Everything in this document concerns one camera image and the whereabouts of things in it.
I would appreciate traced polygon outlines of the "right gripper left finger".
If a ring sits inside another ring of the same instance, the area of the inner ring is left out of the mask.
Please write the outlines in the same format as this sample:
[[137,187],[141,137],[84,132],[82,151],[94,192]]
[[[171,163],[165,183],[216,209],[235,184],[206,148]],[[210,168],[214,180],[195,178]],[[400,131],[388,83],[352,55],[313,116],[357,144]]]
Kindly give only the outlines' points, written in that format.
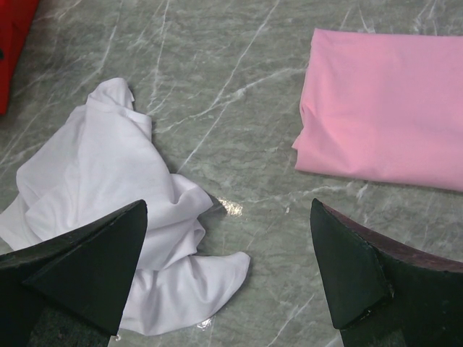
[[118,333],[147,229],[138,200],[1,256],[2,346],[107,346]]

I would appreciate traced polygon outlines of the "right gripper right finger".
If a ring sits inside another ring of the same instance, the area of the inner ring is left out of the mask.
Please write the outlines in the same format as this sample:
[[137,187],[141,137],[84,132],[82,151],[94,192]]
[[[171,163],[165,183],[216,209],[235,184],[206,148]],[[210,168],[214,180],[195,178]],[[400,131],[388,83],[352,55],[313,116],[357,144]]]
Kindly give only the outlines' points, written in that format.
[[366,228],[314,199],[310,228],[345,346],[461,346],[462,263]]

